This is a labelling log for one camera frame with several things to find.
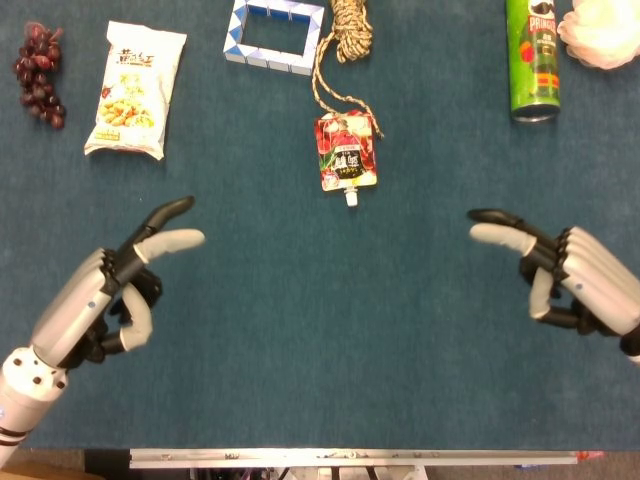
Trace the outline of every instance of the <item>rope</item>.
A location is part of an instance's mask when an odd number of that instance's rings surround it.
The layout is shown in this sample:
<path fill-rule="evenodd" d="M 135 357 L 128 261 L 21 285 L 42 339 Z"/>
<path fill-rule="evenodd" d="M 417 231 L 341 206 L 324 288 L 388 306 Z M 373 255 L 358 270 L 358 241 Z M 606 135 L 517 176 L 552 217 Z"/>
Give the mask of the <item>rope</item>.
<path fill-rule="evenodd" d="M 320 73 L 320 65 L 331 42 L 335 39 L 338 41 L 337 57 L 340 63 L 347 60 L 355 61 L 364 58 L 371 52 L 371 44 L 373 43 L 373 27 L 367 21 L 366 0 L 329 0 L 333 9 L 333 26 L 331 33 L 323 38 L 318 44 L 316 50 L 316 63 L 313 68 L 313 76 L 311 86 L 313 88 L 313 96 L 316 102 L 327 112 L 339 114 L 339 112 L 327 105 L 318 92 L 318 83 L 333 98 L 342 102 L 355 103 L 364 109 L 373 122 L 373 127 L 380 137 L 384 137 L 378 121 L 373 111 L 364 101 L 350 95 L 343 96 L 333 90 Z"/>

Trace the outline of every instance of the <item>green chip can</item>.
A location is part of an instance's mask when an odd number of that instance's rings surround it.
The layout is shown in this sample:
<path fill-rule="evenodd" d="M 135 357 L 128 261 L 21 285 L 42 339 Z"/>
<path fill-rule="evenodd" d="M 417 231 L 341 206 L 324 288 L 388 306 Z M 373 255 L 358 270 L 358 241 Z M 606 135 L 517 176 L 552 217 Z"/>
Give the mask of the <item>green chip can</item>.
<path fill-rule="evenodd" d="M 560 112 L 553 0 L 506 0 L 511 115 L 540 122 Z"/>

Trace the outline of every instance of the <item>blue table surface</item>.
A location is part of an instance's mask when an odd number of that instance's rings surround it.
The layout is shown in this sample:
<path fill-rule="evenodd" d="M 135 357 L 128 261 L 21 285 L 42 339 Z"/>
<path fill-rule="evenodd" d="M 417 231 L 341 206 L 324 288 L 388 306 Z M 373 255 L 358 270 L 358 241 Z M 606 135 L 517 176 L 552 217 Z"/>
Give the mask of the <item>blue table surface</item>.
<path fill-rule="evenodd" d="M 208 237 L 153 266 L 150 344 L 73 371 L 29 445 L 640 448 L 640 373 L 616 341 L 535 325 L 517 257 L 474 244 L 465 218 L 578 224 L 640 273 L 640 63 L 592 70 L 561 48 L 562 113 L 516 125 L 503 2 L 372 0 L 372 55 L 339 65 L 331 50 L 324 66 L 386 134 L 353 211 L 320 188 L 309 78 L 224 60 L 232 3 L 0 3 L 0 352 L 156 205 L 195 195 L 172 225 Z M 66 30 L 62 132 L 18 103 L 28 20 Z M 160 163 L 83 155 L 109 20 L 189 35 Z M 254 21 L 255 41 L 298 41 Z"/>

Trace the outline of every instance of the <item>robotic hand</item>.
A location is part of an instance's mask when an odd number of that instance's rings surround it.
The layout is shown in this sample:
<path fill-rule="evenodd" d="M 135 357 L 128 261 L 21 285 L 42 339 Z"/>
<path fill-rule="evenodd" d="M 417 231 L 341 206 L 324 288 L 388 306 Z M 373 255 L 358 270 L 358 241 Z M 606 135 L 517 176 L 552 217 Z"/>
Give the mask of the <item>robotic hand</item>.
<path fill-rule="evenodd" d="M 0 467 L 45 416 L 67 387 L 67 373 L 84 360 L 102 363 L 107 355 L 146 344 L 151 308 L 162 295 L 160 279 L 146 265 L 165 253 L 197 247 L 199 230 L 159 231 L 186 212 L 193 197 L 156 210 L 118 251 L 91 254 L 44 311 L 28 348 L 15 350 L 0 374 Z M 124 326 L 109 333 L 104 319 L 120 315 Z"/>
<path fill-rule="evenodd" d="M 607 248 L 579 227 L 551 238 L 502 210 L 471 210 L 479 222 L 471 237 L 519 252 L 520 273 L 531 285 L 529 315 L 540 323 L 620 337 L 620 348 L 640 365 L 640 281 Z M 571 308 L 551 306 L 560 287 Z"/>

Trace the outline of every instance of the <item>white frame puzzle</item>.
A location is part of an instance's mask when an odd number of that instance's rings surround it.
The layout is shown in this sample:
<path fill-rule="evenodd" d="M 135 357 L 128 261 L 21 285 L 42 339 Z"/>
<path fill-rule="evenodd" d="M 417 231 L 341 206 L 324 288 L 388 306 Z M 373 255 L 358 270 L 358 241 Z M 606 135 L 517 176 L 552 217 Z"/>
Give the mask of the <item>white frame puzzle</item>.
<path fill-rule="evenodd" d="M 294 55 L 267 48 L 259 48 L 242 43 L 247 17 L 263 15 L 290 22 L 309 24 L 304 53 Z M 283 72 L 311 75 L 320 39 L 320 28 L 324 17 L 324 7 L 287 0 L 235 0 L 223 53 L 231 62 L 247 63 L 256 67 L 270 68 Z"/>

